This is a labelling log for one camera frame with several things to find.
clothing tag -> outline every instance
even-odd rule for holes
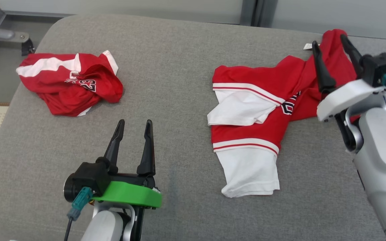
[[[305,46],[303,47],[303,50],[308,50],[308,49],[312,49],[312,44],[311,44],[311,43],[307,43],[307,44],[305,44]]]

gray wall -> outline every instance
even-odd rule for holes
[[[242,0],[0,0],[0,8],[23,15],[116,13],[238,24]]]
[[[386,38],[384,0],[278,0],[273,28]]]

folded jersey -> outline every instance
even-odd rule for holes
[[[340,29],[327,31],[320,45],[337,85],[355,79]],[[273,68],[218,67],[213,90],[219,104],[208,114],[211,142],[224,169],[227,197],[270,195],[279,189],[276,160],[288,123],[316,116],[318,91],[313,58],[293,56]]]
[[[54,115],[82,116],[104,99],[120,100],[123,85],[107,50],[92,54],[30,54],[16,69],[25,87],[38,94]]]

white sleeve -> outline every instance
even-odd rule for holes
[[[279,190],[276,156],[259,148],[237,148],[216,152],[224,169],[226,197],[272,195]]]
[[[249,92],[216,91],[219,104],[208,114],[208,125],[250,126],[263,123],[277,107]]]

gray fabric surface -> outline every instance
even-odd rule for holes
[[[384,235],[366,201],[336,123],[292,122],[272,196],[226,198],[222,167],[212,152],[206,114],[219,65],[275,66],[287,55],[307,59],[305,43],[321,35],[246,26],[123,15],[80,15],[56,23],[37,52],[98,55],[110,50],[124,95],[86,116],[52,116],[22,84],[0,129],[0,230],[18,241],[63,240],[63,183],[83,161],[103,155],[119,119],[126,120],[118,167],[135,172],[145,122],[154,123],[156,183],[163,207],[147,210],[144,241],[356,240]],[[351,38],[362,53],[386,51],[386,40]],[[73,224],[80,240],[88,206]]]

